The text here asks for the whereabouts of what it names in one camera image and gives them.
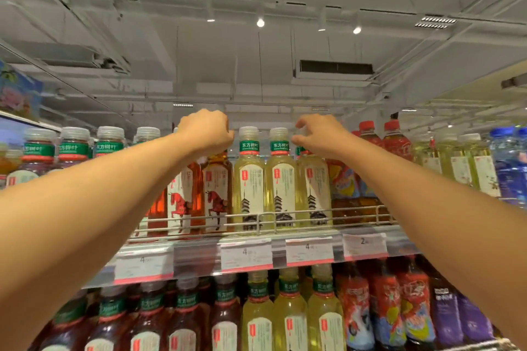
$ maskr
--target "person's right arm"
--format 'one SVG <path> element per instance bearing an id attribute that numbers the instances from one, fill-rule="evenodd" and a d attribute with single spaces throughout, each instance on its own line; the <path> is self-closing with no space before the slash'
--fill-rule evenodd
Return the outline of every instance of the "person's right arm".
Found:
<path id="1" fill-rule="evenodd" d="M 344 162 L 372 187 L 410 240 L 520 348 L 527 349 L 527 214 L 305 115 L 293 142 Z"/>

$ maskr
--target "ceiling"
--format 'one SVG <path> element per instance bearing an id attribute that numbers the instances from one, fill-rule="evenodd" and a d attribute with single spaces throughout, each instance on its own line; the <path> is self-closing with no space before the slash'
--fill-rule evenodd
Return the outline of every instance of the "ceiling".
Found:
<path id="1" fill-rule="evenodd" d="M 263 138 L 313 110 L 352 130 L 412 108 L 411 135 L 527 123 L 527 93 L 500 86 L 527 72 L 527 0 L 0 0 L 0 15 L 0 59 L 44 81 L 42 115 L 62 125 L 166 134 L 200 108 Z M 425 15 L 455 23 L 415 27 Z M 374 74 L 295 78 L 299 60 Z"/>

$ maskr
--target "price tag holder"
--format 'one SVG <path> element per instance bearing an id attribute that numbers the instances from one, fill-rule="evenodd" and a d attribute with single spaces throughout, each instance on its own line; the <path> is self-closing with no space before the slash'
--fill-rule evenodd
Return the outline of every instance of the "price tag holder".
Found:
<path id="1" fill-rule="evenodd" d="M 385 233 L 371 235 L 343 234 L 342 243 L 346 261 L 388 257 Z"/>
<path id="2" fill-rule="evenodd" d="M 332 237 L 286 240 L 287 266 L 327 264 L 335 261 Z"/>
<path id="3" fill-rule="evenodd" d="M 223 243 L 220 257 L 221 271 L 225 273 L 273 268 L 271 239 Z"/>
<path id="4" fill-rule="evenodd" d="M 123 251 L 115 261 L 115 285 L 162 281 L 174 277 L 174 248 Z"/>

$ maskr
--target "hand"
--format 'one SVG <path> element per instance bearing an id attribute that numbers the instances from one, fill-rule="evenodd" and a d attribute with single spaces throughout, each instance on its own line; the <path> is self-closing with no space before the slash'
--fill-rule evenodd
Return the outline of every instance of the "hand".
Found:
<path id="1" fill-rule="evenodd" d="M 202 109 L 183 117 L 177 133 L 184 137 L 195 158 L 222 153 L 234 141 L 229 119 L 221 111 Z"/>
<path id="2" fill-rule="evenodd" d="M 323 158 L 339 160 L 342 141 L 353 136 L 333 115 L 302 115 L 296 127 L 305 127 L 306 132 L 305 135 L 294 135 L 293 143 Z"/>

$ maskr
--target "white price tag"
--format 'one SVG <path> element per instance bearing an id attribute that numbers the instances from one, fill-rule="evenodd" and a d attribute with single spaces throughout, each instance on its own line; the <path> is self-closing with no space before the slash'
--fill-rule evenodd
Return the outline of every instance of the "white price tag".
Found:
<path id="1" fill-rule="evenodd" d="M 271 239 L 223 243 L 220 245 L 220 256 L 222 272 L 273 268 Z"/>
<path id="2" fill-rule="evenodd" d="M 142 281 L 160 281 L 174 277 L 174 249 L 124 251 L 115 261 L 115 285 L 127 285 Z"/>
<path id="3" fill-rule="evenodd" d="M 310 237 L 286 240 L 287 266 L 327 264 L 333 262 L 333 238 Z"/>
<path id="4" fill-rule="evenodd" d="M 346 261 L 388 257 L 385 233 L 372 235 L 343 234 L 342 242 Z"/>

